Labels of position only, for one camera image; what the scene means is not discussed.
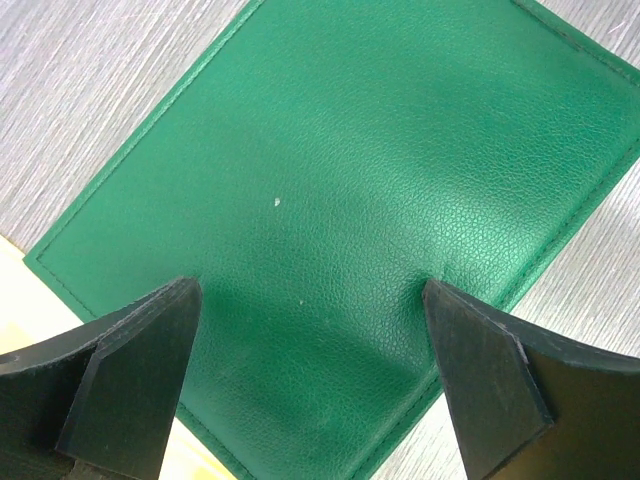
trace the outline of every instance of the green leather surface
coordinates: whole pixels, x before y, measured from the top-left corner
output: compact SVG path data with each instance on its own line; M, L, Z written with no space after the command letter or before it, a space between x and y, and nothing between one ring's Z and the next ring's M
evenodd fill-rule
M639 84L529 1L253 2L26 262L84 320L197 276L182 419L241 478L367 477L440 392L427 278L511 308Z

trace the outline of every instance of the green leather pad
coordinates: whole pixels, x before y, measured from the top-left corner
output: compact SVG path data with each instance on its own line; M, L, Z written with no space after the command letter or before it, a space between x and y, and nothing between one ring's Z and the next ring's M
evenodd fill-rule
M511 308L639 84L528 0L253 2L26 262L87 321L197 276L181 418L241 478L366 477L440 393L425 281Z

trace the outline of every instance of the yellow surface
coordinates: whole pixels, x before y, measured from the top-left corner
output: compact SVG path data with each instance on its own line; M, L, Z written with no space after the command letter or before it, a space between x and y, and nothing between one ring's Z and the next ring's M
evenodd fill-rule
M22 263L23 253L0 237L0 354L82 325ZM161 480L233 480L182 423L174 419Z

